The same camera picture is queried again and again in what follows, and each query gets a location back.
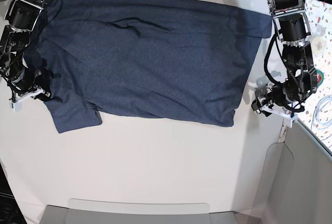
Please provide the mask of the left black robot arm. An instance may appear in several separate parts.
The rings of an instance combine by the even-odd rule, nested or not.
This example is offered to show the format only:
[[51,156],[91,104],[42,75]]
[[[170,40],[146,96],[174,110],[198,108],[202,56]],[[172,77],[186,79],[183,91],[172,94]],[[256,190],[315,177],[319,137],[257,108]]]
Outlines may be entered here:
[[[277,114],[273,109],[277,105],[286,111],[280,112],[280,116],[292,118],[304,111],[303,103],[319,87],[310,43],[310,24],[305,12],[306,0],[267,0],[267,3],[275,29],[264,58],[264,72],[270,82],[256,91],[252,110],[270,116]],[[283,49],[278,53],[287,72],[284,82],[274,79],[268,70],[272,47],[279,41]]]

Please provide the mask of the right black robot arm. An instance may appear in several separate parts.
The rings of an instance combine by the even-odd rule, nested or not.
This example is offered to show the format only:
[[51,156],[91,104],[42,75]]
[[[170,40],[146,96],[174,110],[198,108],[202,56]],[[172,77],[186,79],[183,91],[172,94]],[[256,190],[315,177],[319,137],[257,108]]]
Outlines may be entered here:
[[5,15],[8,22],[1,37],[1,77],[11,89],[13,104],[27,97],[47,101],[51,97],[49,81],[41,69],[24,65],[23,54],[34,42],[31,33],[40,15],[46,11],[46,0],[11,0]]

